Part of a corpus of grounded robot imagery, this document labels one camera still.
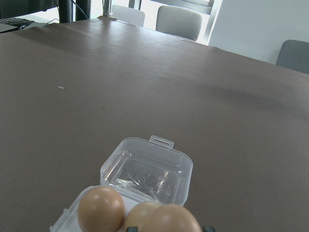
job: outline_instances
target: brown table surface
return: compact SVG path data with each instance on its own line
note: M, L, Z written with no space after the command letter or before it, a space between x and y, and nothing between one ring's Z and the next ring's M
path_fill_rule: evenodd
M309 75L93 19L0 35L0 109L0 231L48 231L151 135L192 159L202 226L309 229Z

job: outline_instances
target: brown egg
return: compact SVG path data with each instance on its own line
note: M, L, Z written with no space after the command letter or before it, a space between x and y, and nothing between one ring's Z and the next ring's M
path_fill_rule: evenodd
M128 213L124 229L128 227L138 227L138 231L141 231L145 221L151 216L153 211L159 208L161 205L155 202L142 202L134 206Z
M195 217L178 204L157 208L145 222L141 232L201 232Z
M78 223L84 232L115 232L123 223L125 203L111 187L95 187L81 199Z

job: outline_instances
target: plastic box lid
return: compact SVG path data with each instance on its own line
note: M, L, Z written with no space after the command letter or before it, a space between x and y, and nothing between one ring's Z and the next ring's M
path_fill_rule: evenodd
M101 167L100 184L137 202L184 205L193 163L173 146L157 136L124 139Z

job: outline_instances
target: chair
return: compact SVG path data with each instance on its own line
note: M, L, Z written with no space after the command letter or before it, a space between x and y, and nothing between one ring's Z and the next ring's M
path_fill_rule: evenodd
M112 16L118 20L140 27L144 25L145 13L143 11L134 10L124 6L112 5L111 12Z
M197 40L202 25L202 16L177 6L160 6L155 30Z
M285 41L276 65L309 74L309 43L298 40Z

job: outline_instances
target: clear plastic box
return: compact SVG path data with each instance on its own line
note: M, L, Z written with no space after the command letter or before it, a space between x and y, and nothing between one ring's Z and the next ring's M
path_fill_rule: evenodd
M151 136L124 139L100 170L100 185L112 186L122 195L126 215L140 202L183 205L187 199L193 163L184 153L173 149L172 141ZM50 232L83 232L77 221L82 191L69 209L50 227Z

